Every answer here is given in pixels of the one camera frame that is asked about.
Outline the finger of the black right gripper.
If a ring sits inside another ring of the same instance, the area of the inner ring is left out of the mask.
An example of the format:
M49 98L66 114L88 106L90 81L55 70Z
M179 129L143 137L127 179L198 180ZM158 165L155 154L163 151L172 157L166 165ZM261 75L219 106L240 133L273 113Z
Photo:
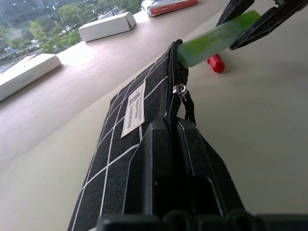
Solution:
M230 0L224 11L222 12L216 26L219 26L229 20L244 13L255 0Z
M308 0L274 0L276 6L267 10L230 46L230 50L255 42L279 27L293 14L308 6Z

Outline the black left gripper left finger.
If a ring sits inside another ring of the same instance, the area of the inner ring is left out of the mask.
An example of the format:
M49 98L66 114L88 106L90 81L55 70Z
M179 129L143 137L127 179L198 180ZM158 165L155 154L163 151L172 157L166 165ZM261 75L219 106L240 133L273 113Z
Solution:
M128 166L123 214L162 217L177 205L168 128L159 118L149 124Z

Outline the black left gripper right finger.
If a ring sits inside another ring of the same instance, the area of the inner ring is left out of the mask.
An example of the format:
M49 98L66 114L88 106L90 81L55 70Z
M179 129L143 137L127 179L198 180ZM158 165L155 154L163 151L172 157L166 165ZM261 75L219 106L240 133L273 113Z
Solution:
M227 217L235 210L244 210L224 161L197 127L189 121L178 121L176 129L192 213Z

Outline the black white-grid zip pouch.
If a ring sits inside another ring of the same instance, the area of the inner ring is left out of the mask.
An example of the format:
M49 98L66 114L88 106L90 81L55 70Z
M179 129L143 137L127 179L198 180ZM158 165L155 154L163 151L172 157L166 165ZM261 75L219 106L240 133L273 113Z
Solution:
M128 164L148 125L162 118L167 125L185 106L185 119L195 122L192 99L180 86L188 69L177 57L180 39L110 101L98 144L78 196L67 231L91 231L102 214L121 214Z

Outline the green translucent tube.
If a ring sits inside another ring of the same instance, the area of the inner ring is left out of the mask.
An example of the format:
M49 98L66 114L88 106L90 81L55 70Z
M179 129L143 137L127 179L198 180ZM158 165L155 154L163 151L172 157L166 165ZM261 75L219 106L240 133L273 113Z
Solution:
M229 48L260 18L255 10L247 11L178 46L178 61L185 67L193 67L215 54Z

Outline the red marker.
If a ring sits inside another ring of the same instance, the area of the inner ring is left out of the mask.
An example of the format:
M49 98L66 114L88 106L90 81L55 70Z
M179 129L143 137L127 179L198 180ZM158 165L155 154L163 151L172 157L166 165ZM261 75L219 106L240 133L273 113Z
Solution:
M222 73L225 69L225 64L219 54L215 54L208 58L208 64L216 73Z

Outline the red and white package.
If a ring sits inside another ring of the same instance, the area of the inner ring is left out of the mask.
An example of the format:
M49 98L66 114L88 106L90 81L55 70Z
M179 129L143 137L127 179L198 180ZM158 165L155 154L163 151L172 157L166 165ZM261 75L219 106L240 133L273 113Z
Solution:
M149 17L197 5L199 0L144 0L141 8Z

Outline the small white cardboard box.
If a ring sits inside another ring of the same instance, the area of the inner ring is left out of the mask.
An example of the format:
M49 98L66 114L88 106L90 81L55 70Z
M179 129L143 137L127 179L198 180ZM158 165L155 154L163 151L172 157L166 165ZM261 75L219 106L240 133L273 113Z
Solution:
M84 42L101 39L115 34L124 33L134 28L136 20L131 12L87 23L78 31Z

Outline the flat white box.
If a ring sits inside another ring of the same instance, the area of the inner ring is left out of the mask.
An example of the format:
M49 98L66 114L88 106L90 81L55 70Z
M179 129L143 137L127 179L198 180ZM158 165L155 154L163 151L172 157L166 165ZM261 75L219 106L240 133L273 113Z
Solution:
M31 55L0 75L0 102L62 65L56 54Z

